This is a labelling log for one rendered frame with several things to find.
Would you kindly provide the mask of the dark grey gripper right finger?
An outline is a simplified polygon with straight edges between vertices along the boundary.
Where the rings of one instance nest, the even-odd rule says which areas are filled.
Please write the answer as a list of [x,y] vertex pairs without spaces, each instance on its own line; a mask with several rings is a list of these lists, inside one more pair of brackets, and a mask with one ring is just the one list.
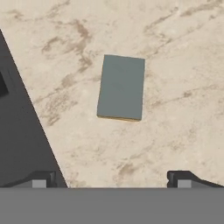
[[191,171],[168,171],[167,172],[168,188],[203,188],[203,187],[220,187],[213,182],[198,178]]

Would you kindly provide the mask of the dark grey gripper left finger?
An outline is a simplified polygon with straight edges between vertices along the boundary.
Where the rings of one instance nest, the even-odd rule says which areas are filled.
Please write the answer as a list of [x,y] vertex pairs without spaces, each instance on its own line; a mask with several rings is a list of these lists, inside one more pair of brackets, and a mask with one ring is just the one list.
[[30,187],[30,188],[50,188],[56,187],[55,171],[34,171],[27,177],[10,182],[3,187]]

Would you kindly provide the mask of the grey-green sponge with yellow base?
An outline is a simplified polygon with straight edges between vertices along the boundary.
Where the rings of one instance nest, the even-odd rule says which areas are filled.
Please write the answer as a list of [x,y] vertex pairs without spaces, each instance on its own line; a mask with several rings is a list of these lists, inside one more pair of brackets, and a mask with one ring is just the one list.
[[105,55],[97,115],[141,121],[145,59]]

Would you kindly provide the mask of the dark grey hob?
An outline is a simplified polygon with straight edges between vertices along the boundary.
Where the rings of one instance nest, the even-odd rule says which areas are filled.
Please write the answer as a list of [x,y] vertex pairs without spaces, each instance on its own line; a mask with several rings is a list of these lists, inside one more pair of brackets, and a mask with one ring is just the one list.
[[57,187],[67,186],[0,31],[0,187],[35,171],[55,171]]

